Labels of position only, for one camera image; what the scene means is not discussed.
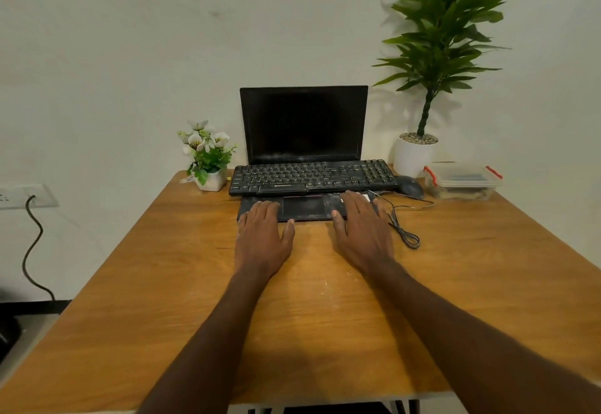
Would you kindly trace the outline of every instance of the person's left hand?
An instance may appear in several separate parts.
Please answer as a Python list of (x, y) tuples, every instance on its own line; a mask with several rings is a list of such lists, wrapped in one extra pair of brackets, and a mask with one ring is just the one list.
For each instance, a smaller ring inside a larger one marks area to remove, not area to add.
[(249, 212), (240, 216), (238, 237), (234, 252), (236, 272), (243, 268), (258, 270), (267, 279), (278, 273), (292, 252), (295, 222), (286, 223), (282, 237), (278, 231), (278, 207), (276, 202), (257, 202)]

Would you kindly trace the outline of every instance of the hand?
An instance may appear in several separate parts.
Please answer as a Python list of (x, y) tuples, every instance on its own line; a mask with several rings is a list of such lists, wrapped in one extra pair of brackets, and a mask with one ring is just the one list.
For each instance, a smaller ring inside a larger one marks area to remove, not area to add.
[(278, 231), (276, 202), (257, 202), (238, 220), (238, 236), (234, 251), (236, 272), (243, 268), (257, 270), (268, 281), (275, 275), (292, 252), (295, 222), (286, 223), (282, 237)]
[(370, 276), (381, 265), (394, 260), (393, 239), (388, 215), (376, 200), (378, 214), (362, 194), (347, 191), (340, 195), (347, 212), (344, 218), (332, 212), (336, 240), (342, 255), (364, 275)]

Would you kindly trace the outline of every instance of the pebble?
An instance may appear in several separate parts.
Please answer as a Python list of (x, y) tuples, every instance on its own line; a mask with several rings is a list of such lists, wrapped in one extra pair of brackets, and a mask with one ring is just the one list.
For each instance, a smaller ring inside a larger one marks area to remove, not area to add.
[(424, 137), (419, 137), (417, 133), (405, 133), (400, 135), (405, 142), (418, 145), (432, 145), (438, 142), (438, 138), (430, 134), (424, 134)]

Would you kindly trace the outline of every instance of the wall socket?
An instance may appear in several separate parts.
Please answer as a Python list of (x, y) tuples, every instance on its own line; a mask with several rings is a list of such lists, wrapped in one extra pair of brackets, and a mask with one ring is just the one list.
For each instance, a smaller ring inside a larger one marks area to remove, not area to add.
[(31, 208), (58, 207), (58, 201), (45, 184), (22, 184), (19, 186), (0, 186), (0, 210), (25, 208), (30, 196), (35, 196)]

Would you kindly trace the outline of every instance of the flower pot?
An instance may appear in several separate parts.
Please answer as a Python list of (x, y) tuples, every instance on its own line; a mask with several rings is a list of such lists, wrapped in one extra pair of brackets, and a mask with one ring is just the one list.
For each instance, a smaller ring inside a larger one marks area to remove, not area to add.
[(418, 140), (415, 133), (401, 134), (394, 147), (394, 170), (399, 175), (407, 175), (412, 178), (423, 176), (424, 166), (432, 162), (434, 157), (434, 146), (438, 139), (426, 134), (425, 142), (429, 144), (418, 144), (410, 142)]
[(227, 179), (227, 170), (221, 169), (218, 172), (214, 172), (209, 174), (207, 177), (207, 181), (204, 184), (200, 184), (198, 178), (194, 177), (194, 181), (199, 189), (203, 191), (219, 191), (223, 188), (225, 181)]

